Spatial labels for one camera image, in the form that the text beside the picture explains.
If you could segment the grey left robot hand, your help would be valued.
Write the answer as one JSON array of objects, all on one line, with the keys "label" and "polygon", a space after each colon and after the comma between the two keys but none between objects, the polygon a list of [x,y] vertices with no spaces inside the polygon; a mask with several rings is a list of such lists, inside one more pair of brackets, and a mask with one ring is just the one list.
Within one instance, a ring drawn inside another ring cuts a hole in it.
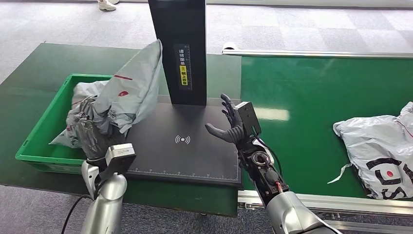
[{"label": "grey left robot hand", "polygon": [[97,95],[80,102],[79,111],[73,117],[76,138],[88,160],[103,158],[110,146],[123,144],[126,137],[119,128],[110,124],[108,111],[98,113],[94,108]]}]

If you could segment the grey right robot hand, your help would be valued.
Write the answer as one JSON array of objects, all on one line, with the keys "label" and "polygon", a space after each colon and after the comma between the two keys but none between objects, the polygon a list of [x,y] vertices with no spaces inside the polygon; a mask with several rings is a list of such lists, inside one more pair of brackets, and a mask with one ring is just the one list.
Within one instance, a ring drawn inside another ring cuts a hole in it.
[{"label": "grey right robot hand", "polygon": [[222,130],[209,123],[205,125],[205,128],[211,135],[222,139],[225,142],[237,144],[245,137],[242,119],[236,109],[236,105],[229,96],[221,94],[221,99],[223,100],[222,105],[225,107],[225,110],[223,109],[222,113],[227,117],[231,128]]}]

